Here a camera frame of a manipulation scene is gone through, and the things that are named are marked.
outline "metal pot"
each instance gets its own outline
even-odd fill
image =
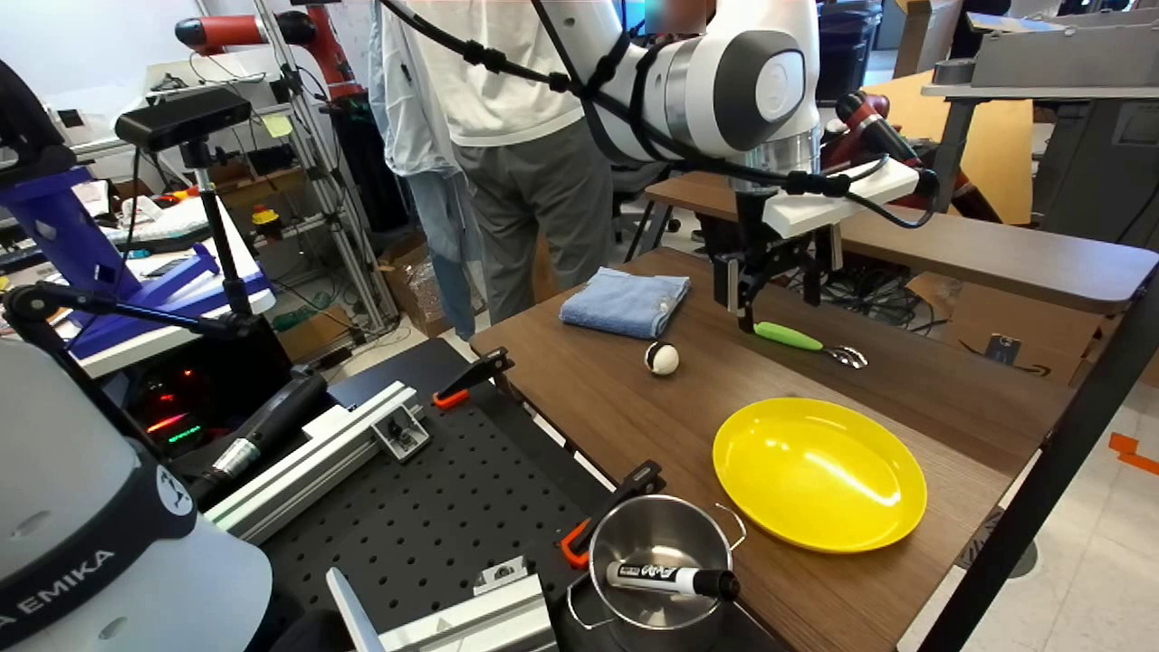
[[[727,544],[722,523],[697,504],[665,493],[645,493],[609,509],[589,537],[586,580],[611,618],[586,621],[576,613],[574,585],[570,607],[582,630],[617,626],[618,649],[630,652],[680,652],[711,649],[716,638],[725,606],[707,592],[652,592],[628,589],[617,581],[617,568],[715,568],[732,573],[732,551],[748,539]]]

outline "blue towel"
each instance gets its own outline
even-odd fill
[[[598,267],[581,294],[574,294],[558,317],[570,327],[656,340],[680,306],[688,276],[630,276]]]

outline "wall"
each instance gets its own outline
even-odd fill
[[[117,119],[141,97],[149,61],[180,61],[174,21],[193,0],[3,0],[0,56],[47,107]]]

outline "clamp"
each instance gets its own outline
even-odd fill
[[[443,392],[434,392],[432,404],[434,410],[457,410],[457,404],[464,404],[472,397],[476,385],[502,380],[502,371],[510,364],[513,362],[507,359],[507,346],[494,346],[482,359],[476,359],[457,380],[449,380]]]

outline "white shirt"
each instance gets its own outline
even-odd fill
[[[530,0],[407,0],[411,9],[457,38],[480,38],[507,61],[537,73],[564,73],[553,43]],[[467,147],[521,144],[558,135],[582,119],[574,94],[544,82],[498,75],[461,55],[418,37],[432,90],[449,119],[449,142]]]

